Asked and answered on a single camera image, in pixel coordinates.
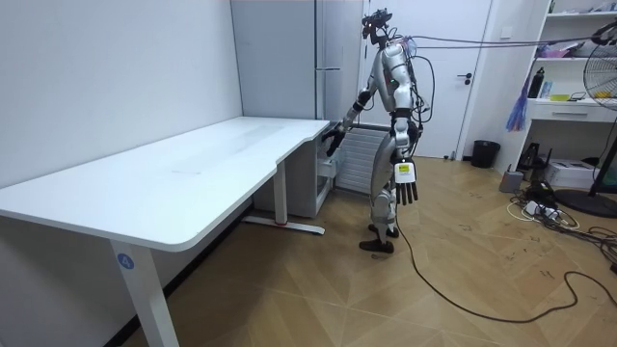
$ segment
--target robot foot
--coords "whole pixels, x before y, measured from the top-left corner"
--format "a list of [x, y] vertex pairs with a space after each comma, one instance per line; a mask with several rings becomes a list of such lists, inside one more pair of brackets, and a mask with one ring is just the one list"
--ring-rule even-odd
[[369, 252], [379, 252], [385, 254], [393, 254], [394, 253], [394, 245], [390, 241], [383, 244], [379, 239], [373, 241], [362, 241], [360, 243], [360, 248]]
[[[375, 225], [368, 225], [368, 229], [374, 233], [377, 233], [377, 227], [375, 227]], [[388, 229], [386, 232], [387, 237], [398, 238], [399, 235], [400, 233], [398, 232], [398, 227], [394, 227], [394, 230]]]

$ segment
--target electric fan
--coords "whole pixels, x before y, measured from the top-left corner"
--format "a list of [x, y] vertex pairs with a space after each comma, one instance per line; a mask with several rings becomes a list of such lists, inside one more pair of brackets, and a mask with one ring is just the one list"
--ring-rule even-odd
[[[601, 106], [615, 111], [614, 116], [617, 118], [617, 46], [616, 41], [613, 40], [614, 34], [617, 34], [617, 21], [606, 25], [594, 34], [592, 41], [598, 47], [587, 60], [583, 80], [589, 96]], [[603, 188], [604, 178], [616, 153], [617, 139], [606, 155], [589, 192], [572, 189], [557, 190], [555, 191], [557, 201], [592, 216], [617, 218], [617, 202], [598, 195], [598, 190]]]

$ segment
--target robot leg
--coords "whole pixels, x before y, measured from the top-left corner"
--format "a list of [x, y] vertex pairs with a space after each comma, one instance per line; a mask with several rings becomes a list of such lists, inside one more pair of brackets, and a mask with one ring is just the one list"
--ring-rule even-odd
[[388, 254], [394, 252], [394, 246], [386, 236], [389, 228], [394, 230], [395, 221], [396, 191], [393, 184], [394, 168], [391, 164], [391, 157], [395, 151], [396, 141], [387, 134], [377, 149], [370, 183], [370, 218], [377, 229], [378, 238], [361, 242], [360, 248], [365, 251]]

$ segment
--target power strip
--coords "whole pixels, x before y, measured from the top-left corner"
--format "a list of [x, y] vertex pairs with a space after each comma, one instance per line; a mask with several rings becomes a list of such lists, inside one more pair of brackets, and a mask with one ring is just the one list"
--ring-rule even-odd
[[527, 205], [524, 207], [524, 211], [529, 216], [535, 216], [538, 214], [538, 212], [540, 212], [554, 221], [557, 219], [557, 217], [559, 217], [559, 210], [545, 207], [543, 204], [540, 204], [536, 201], [528, 202]]

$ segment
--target white shelf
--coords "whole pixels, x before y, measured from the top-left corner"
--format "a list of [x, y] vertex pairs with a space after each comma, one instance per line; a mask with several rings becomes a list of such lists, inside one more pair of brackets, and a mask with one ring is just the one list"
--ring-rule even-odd
[[527, 100], [529, 103], [535, 103], [538, 105], [567, 105], [567, 106], [598, 106], [600, 105], [594, 101], [592, 98], [584, 98], [579, 101], [552, 101], [550, 99], [543, 98], [529, 98]]
[[611, 18], [616, 17], [617, 11], [599, 13], [549, 13], [547, 20], [552, 19], [583, 19], [583, 18]]
[[538, 58], [537, 63], [550, 63], [550, 62], [586, 62], [589, 58]]

